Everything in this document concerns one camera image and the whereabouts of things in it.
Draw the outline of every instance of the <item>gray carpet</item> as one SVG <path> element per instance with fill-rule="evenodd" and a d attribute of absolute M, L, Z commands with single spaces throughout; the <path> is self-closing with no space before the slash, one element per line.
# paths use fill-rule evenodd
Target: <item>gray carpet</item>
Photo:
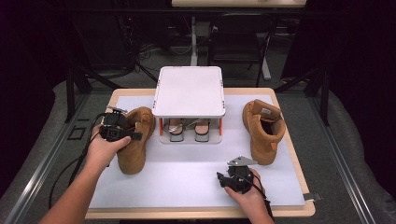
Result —
<path fill-rule="evenodd" d="M 275 88 L 282 82 L 279 80 L 283 63 L 285 62 L 290 42 L 284 38 L 273 38 L 268 50 L 267 62 L 273 79 L 271 81 L 262 81 L 261 87 Z M 200 47 L 199 65 L 205 65 L 205 46 Z M 150 57 L 141 62 L 143 65 L 151 68 L 155 76 L 163 66 L 167 65 L 189 65 L 190 54 L 176 54 L 172 51 L 154 50 Z M 236 73 L 255 74 L 257 70 L 253 67 L 250 71 L 231 69 Z M 112 79 L 115 83 L 126 88 L 155 88 L 154 83 L 142 71 L 133 72 L 125 77 Z M 233 86 L 233 82 L 224 82 L 225 87 Z M 85 144 L 88 128 L 92 119 L 105 110 L 107 102 L 111 95 L 111 90 L 102 83 L 91 80 L 94 91 L 91 95 L 81 97 L 86 98 L 86 104 L 78 111 L 76 130 L 71 138 L 79 138 L 78 128 L 86 128 L 81 140 L 65 140 L 60 146 L 60 154 L 53 163 L 53 167 L 41 186 L 39 192 L 33 199 L 30 206 L 26 208 L 26 214 L 23 214 L 21 223 L 37 222 L 48 209 L 48 198 L 50 188 L 57 175 L 71 160 L 79 156 L 83 145 Z M 244 83 L 252 87 L 254 82 Z M 304 84 L 297 85 L 287 93 L 280 93 L 277 99 L 283 111 L 285 121 L 287 122 L 291 140 L 296 149 L 297 156 L 302 166 L 307 185 L 311 192 L 319 192 L 323 200 L 315 202 L 317 212 L 312 217 L 304 218 L 281 218 L 276 219 L 276 223 L 362 223 L 359 213 L 353 204 L 345 184 L 334 163 L 332 149 L 326 134 L 320 126 L 321 121 L 317 119 L 316 109 L 306 99 L 301 92 Z M 11 184 L 7 193 L 0 201 L 0 222 L 5 223 L 9 213 L 13 209 L 17 200 L 21 197 L 25 186 L 35 173 L 35 169 L 41 162 L 42 158 L 52 149 L 57 137 L 62 133 L 64 120 L 66 118 L 66 99 L 65 85 L 60 84 L 55 89 L 56 102 L 49 121 L 40 134 L 35 147 L 32 149 L 29 158 L 23 165 L 20 173 Z M 375 182 L 375 178 L 363 159 L 363 147 L 359 134 L 350 120 L 342 104 L 335 96 L 331 94 L 329 103 L 329 122 L 331 132 L 341 149 L 348 167 L 353 174 L 357 184 L 361 189 L 361 194 L 366 200 L 370 211 L 376 223 L 396 223 L 395 219 L 389 216 L 384 205 L 384 190 Z M 56 190 L 54 191 L 53 201 L 55 202 L 59 195 L 64 192 L 68 177 L 71 170 L 68 170 L 59 180 Z M 87 220 L 86 223 L 119 223 L 119 220 Z M 230 220 L 206 220 L 204 223 L 230 223 Z M 145 223 L 141 220 L 128 221 L 123 223 Z M 154 223 L 170 223 L 170 221 L 156 221 Z"/>

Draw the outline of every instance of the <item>white box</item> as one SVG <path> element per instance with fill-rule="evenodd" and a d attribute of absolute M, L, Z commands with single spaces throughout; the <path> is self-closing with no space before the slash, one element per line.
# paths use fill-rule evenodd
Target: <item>white box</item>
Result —
<path fill-rule="evenodd" d="M 158 79 L 152 113 L 159 119 L 160 140 L 163 143 L 190 144 L 195 131 L 184 130 L 182 142 L 171 142 L 170 133 L 163 131 L 169 119 L 210 119 L 209 141 L 221 141 L 222 117 L 225 115 L 221 69 L 216 66 L 167 66 Z"/>

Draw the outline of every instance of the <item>tan boot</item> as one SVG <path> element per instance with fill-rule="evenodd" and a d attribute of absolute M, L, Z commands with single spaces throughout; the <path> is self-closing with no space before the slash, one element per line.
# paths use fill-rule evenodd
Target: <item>tan boot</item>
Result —
<path fill-rule="evenodd" d="M 135 133 L 142 133 L 141 140 L 132 140 L 128 146 L 117 152 L 119 167 L 126 175 L 139 173 L 146 162 L 146 142 L 151 137 L 155 129 L 155 118 L 151 109 L 139 107 L 130 111 L 126 115 L 126 125 L 123 129 L 132 130 Z"/>
<path fill-rule="evenodd" d="M 277 144 L 285 134 L 286 124 L 280 113 L 279 108 L 261 100 L 250 101 L 244 107 L 242 120 L 250 133 L 251 157 L 260 165 L 274 162 Z"/>

